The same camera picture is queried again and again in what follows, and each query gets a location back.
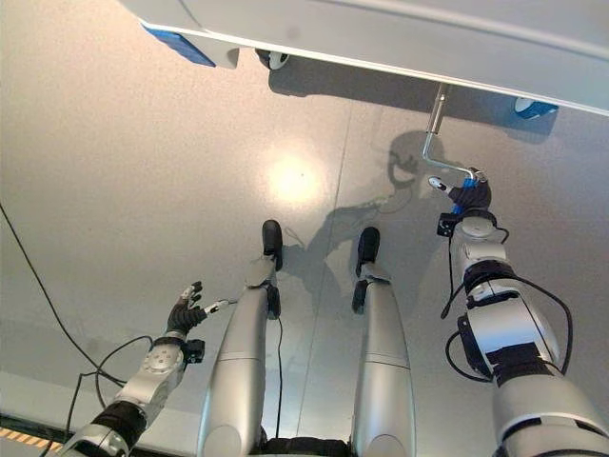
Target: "black cable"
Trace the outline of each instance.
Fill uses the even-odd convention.
[[[478,376],[474,376],[472,374],[466,373],[465,371],[463,371],[462,369],[460,369],[459,367],[457,367],[457,364],[455,364],[455,362],[453,361],[452,357],[450,356],[450,345],[453,342],[453,340],[455,338],[457,338],[459,336],[459,331],[456,331],[455,333],[453,333],[452,335],[450,335],[450,337],[448,338],[448,340],[446,340],[446,346],[444,347],[444,354],[446,354],[446,360],[448,360],[448,364],[455,370],[457,371],[461,376],[467,378],[467,379],[471,379],[472,381],[476,381],[477,383],[492,383],[493,381],[491,379],[488,378],[480,378]]]
[[[507,241],[507,239],[510,237],[510,230],[508,230],[507,228],[503,228],[503,227],[496,227],[496,229],[505,233],[505,236],[501,240],[501,244],[504,245],[505,242]]]
[[[455,293],[455,284],[453,283],[453,236],[448,237],[448,275],[450,276],[450,296]]]
[[[465,286],[464,283],[460,283],[459,286],[457,287],[457,289],[450,295],[450,298],[446,302],[446,305],[444,305],[444,309],[442,310],[442,313],[440,314],[440,317],[442,319],[446,318],[446,316],[448,315],[448,311],[450,311],[450,306],[453,304],[453,302],[455,301],[455,298],[457,298],[457,295],[459,295],[459,292],[462,291],[464,286]]]
[[[15,241],[17,242],[17,245],[19,246],[19,248],[21,249],[21,253],[23,254],[24,258],[26,259],[26,262],[28,263],[29,269],[31,270],[32,274],[34,275],[34,278],[36,278],[36,282],[38,283],[38,286],[40,287],[40,289],[42,290],[42,293],[45,295],[45,298],[47,299],[47,302],[49,303],[50,306],[50,310],[53,313],[53,316],[55,316],[55,320],[57,321],[57,324],[59,324],[59,327],[61,328],[61,330],[64,332],[64,334],[66,335],[66,337],[69,339],[69,341],[74,345],[74,347],[76,349],[78,349],[78,351],[83,354],[83,356],[96,368],[99,369],[99,366],[95,363],[95,361],[85,352],[84,349],[82,349],[78,343],[76,343],[76,341],[72,338],[72,336],[69,334],[68,330],[66,329],[66,327],[64,326],[64,323],[62,322],[61,318],[59,317],[59,314],[57,313],[57,310],[55,309],[55,305],[53,304],[52,300],[50,299],[49,293],[47,292],[47,289],[45,288],[45,285],[42,283],[42,280],[40,279],[40,276],[38,275],[38,272],[36,271],[36,268],[34,268],[34,265],[32,264],[31,260],[29,259],[28,254],[26,253],[25,248],[23,247],[23,244],[21,243],[21,239],[19,238],[19,236],[17,235],[17,232],[15,231],[15,228],[12,226],[12,222],[10,221],[9,216],[7,215],[7,212],[4,210],[4,206],[2,205],[2,203],[0,202],[0,210],[2,210],[2,214],[5,218],[5,220],[7,221],[7,224],[9,225],[9,229],[12,232],[12,236],[14,236]],[[119,385],[120,380],[114,378],[113,376],[110,376],[109,374],[105,373],[107,376],[107,378],[112,381],[114,384]]]
[[[277,358],[279,359],[279,405],[277,406],[277,426],[275,427],[275,438],[279,438],[279,423],[282,415],[282,396],[284,393],[284,374],[282,370],[282,340],[284,339],[284,325],[281,318],[279,321],[279,343],[277,345]]]
[[[50,451],[50,447],[53,446],[53,434],[49,431],[49,429],[47,428],[47,433],[49,434],[50,438],[49,438],[49,442],[47,443],[47,445],[45,446],[44,449],[42,449],[42,452],[40,452],[40,454],[38,455],[38,457],[45,457],[49,451]]]
[[[564,311],[564,315],[567,320],[567,345],[566,345],[566,350],[564,352],[564,360],[562,361],[562,367],[560,368],[560,372],[563,375],[566,374],[567,369],[569,369],[569,363],[571,362],[571,352],[573,351],[573,316],[571,314],[571,309],[569,309],[569,307],[559,297],[554,295],[552,292],[546,290],[542,286],[538,286],[537,284],[535,284],[532,281],[529,281],[528,279],[521,278],[520,276],[517,276],[517,275],[511,276],[508,279],[514,279],[516,281],[520,281],[521,283],[526,284],[527,286],[530,286],[531,288],[535,288],[539,292],[547,295],[552,300],[554,300],[556,303],[558,303],[559,306]]]
[[[95,374],[95,393],[97,394],[97,400],[99,401],[99,404],[102,406],[102,408],[106,407],[106,403],[104,402],[104,398],[102,397],[102,391],[101,391],[101,389],[99,387],[99,376],[100,376],[100,374],[103,375],[102,367],[108,361],[108,359],[110,357],[112,357],[115,353],[117,353],[119,350],[121,350],[123,348],[126,348],[130,344],[135,343],[136,341],[145,340],[145,339],[150,342],[150,347],[152,348],[153,341],[152,341],[152,338],[150,336],[143,335],[143,336],[138,336],[137,338],[133,338],[132,340],[129,340],[126,343],[122,344],[121,346],[119,346],[118,348],[116,348],[115,350],[110,352],[106,357],[104,357],[104,360],[102,360],[102,363],[99,364],[99,367],[94,372],[94,374]]]
[[[71,422],[72,422],[72,413],[74,412],[74,406],[76,405],[76,398],[78,397],[78,391],[80,390],[80,384],[83,381],[83,378],[86,378],[87,376],[92,376],[96,372],[97,371],[92,371],[91,373],[79,373],[78,374],[78,382],[76,383],[76,388],[74,389],[74,394],[72,395],[72,401],[69,404],[68,420],[66,421],[66,429],[64,430],[64,442],[65,443],[68,442],[69,426],[71,425]]]
[[[569,363],[571,362],[571,353],[573,352],[573,316],[571,314],[571,310],[555,294],[553,294],[552,292],[550,292],[549,290],[546,290],[545,288],[543,288],[541,286],[538,286],[537,284],[535,284],[532,281],[529,281],[528,279],[521,278],[521,277],[519,277],[516,274],[506,276],[504,279],[512,279],[514,281],[519,281],[519,282],[521,282],[523,284],[526,284],[527,286],[530,286],[531,288],[535,288],[539,292],[547,295],[552,300],[554,300],[554,302],[559,304],[559,306],[564,311],[564,315],[565,315],[566,321],[567,321],[567,344],[566,344],[566,349],[565,349],[565,352],[564,352],[564,360],[562,362],[562,367],[560,368],[560,373],[562,373],[563,375],[566,374],[567,369],[569,369]],[[463,283],[461,283],[457,287],[455,292],[450,296],[450,299],[448,300],[448,302],[444,306],[444,309],[442,310],[442,314],[440,315],[440,317],[442,319],[444,319],[448,315],[448,312],[450,311],[450,306],[452,305],[453,301],[455,300],[457,295],[459,295],[459,292],[461,292],[462,289],[463,289]]]

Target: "floor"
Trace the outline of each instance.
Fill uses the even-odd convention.
[[[269,76],[251,50],[236,70],[196,66],[113,0],[95,9],[8,0],[1,33],[2,203],[92,357],[159,335],[194,280],[203,280],[206,304],[238,296],[272,217],[285,238],[281,435],[346,440],[363,331],[350,308],[354,249],[375,225],[409,345],[417,455],[493,452],[492,388],[460,378],[443,356],[462,306],[440,320],[449,286],[435,230],[450,204],[426,184],[439,171],[419,159],[434,84],[302,58]],[[560,109],[525,122],[512,103],[455,89],[433,154],[490,178],[492,210],[512,232],[510,259],[571,305],[569,378],[609,420],[609,119]],[[62,427],[77,374],[89,367],[4,222],[0,298],[2,409]],[[560,311],[541,297],[540,307],[563,342]],[[188,369],[144,446],[193,454],[228,317],[193,331],[206,359]],[[266,430],[275,427],[278,336],[269,323]],[[129,377],[144,352],[126,348],[108,370]],[[112,385],[102,387],[110,398]],[[93,392],[86,380],[76,427],[99,411]],[[0,446],[3,456],[14,448]]]

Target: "blue component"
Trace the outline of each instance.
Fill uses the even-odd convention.
[[[194,64],[207,65],[208,67],[215,67],[214,64],[209,58],[200,52],[197,48],[195,48],[184,36],[180,33],[176,33],[174,31],[166,31],[166,30],[158,30],[158,29],[149,29],[148,27],[142,25],[142,27],[151,35],[153,35],[157,40],[162,41],[170,48],[184,56],[190,62]]]
[[[522,111],[516,111],[516,114],[522,119],[535,119],[549,112],[554,112],[558,109],[556,105],[544,102],[533,102],[530,107]]]
[[[474,188],[478,184],[478,181],[472,178],[465,178],[463,180],[463,188]],[[463,208],[459,205],[455,205],[453,207],[453,214],[461,214],[463,212]]]

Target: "metal handle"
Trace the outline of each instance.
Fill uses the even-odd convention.
[[[434,135],[438,134],[440,130],[440,125],[444,117],[444,105],[446,104],[446,100],[448,99],[449,91],[450,86],[445,83],[441,83],[438,87],[438,93],[436,94],[436,100],[434,101],[434,108],[431,110],[431,114],[429,116],[429,123],[427,124],[427,136],[425,137],[425,143],[422,147],[421,156],[425,160],[425,162],[430,165],[433,165],[435,167],[442,167],[445,169],[454,169],[456,171],[461,171],[469,175],[471,179],[475,179],[476,177],[471,169],[464,169],[463,167],[457,167],[456,165],[440,162],[439,160],[434,160],[429,157],[429,151],[431,150],[431,140]]]

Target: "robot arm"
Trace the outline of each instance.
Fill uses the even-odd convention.
[[[142,433],[165,406],[168,395],[180,384],[188,364],[203,360],[205,343],[188,340],[188,332],[210,313],[228,305],[217,302],[195,307],[201,283],[188,287],[173,307],[167,330],[157,338],[140,369],[93,421],[64,445],[65,457],[127,457]]]
[[[471,188],[430,184],[447,193],[460,214],[441,215],[438,234],[452,239],[467,311],[458,334],[471,368],[492,380],[497,457],[609,455],[609,428],[586,396],[558,368],[557,339],[527,296],[488,211],[490,189],[478,174]]]

